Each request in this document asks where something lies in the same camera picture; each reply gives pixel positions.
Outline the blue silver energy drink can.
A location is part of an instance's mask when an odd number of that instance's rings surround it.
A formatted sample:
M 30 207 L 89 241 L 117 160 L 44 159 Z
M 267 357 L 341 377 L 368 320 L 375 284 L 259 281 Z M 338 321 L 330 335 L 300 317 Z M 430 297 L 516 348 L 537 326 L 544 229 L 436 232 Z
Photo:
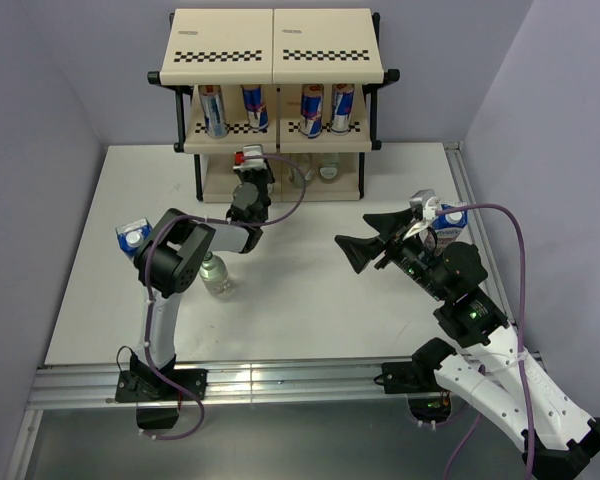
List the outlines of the blue silver energy drink can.
M 334 84 L 332 86 L 330 122 L 332 133 L 344 135 L 349 132 L 354 97 L 355 87 L 353 84 Z
M 322 131 L 323 86 L 305 84 L 301 91 L 300 133 L 309 139 Z

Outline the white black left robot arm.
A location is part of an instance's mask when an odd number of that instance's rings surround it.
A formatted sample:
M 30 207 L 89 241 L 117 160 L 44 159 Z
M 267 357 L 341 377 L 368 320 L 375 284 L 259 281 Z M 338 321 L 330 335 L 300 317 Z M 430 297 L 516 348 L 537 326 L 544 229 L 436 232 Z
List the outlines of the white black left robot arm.
M 133 264 L 147 291 L 147 307 L 130 370 L 139 377 L 139 388 L 152 399 L 163 399 L 174 389 L 179 304 L 196 279 L 204 257 L 210 252 L 251 252 L 268 220 L 269 186 L 275 182 L 268 161 L 236 163 L 233 170 L 240 184 L 234 189 L 224 221 L 195 220 L 171 208 L 134 254 Z

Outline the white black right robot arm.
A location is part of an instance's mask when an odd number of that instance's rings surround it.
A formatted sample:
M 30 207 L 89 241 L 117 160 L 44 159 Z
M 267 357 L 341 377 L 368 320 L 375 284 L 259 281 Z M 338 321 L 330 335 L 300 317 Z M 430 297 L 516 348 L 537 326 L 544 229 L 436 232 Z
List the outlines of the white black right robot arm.
M 478 248 L 454 241 L 437 251 L 411 230 L 413 210 L 367 214 L 372 238 L 338 235 L 355 272 L 396 265 L 434 300 L 446 334 L 406 366 L 384 366 L 386 392 L 447 390 L 496 425 L 537 479 L 575 479 L 600 452 L 600 417 L 574 403 L 519 343 L 519 331 L 481 289 L 488 273 Z

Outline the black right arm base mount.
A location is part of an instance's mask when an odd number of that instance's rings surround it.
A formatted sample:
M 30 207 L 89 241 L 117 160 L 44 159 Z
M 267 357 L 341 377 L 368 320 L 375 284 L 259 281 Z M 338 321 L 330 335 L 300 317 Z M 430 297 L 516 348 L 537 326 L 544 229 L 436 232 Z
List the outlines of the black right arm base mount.
M 373 382 L 386 395 L 404 395 L 408 412 L 416 422 L 443 423 L 463 410 L 459 404 L 453 405 L 451 392 L 440 387 L 433 374 L 414 361 L 383 363 Z

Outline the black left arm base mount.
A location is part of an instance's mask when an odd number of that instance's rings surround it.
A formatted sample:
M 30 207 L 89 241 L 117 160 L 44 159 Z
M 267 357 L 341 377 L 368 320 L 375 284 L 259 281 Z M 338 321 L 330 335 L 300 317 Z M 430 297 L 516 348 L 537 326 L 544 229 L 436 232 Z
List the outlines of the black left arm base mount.
M 204 398 L 207 370 L 173 370 L 166 376 L 196 394 L 200 400 Z M 150 431 L 172 429 L 179 419 L 179 406 L 184 400 L 182 392 L 156 377 L 151 370 L 122 371 L 114 396 L 117 404 L 134 404 L 137 426 Z

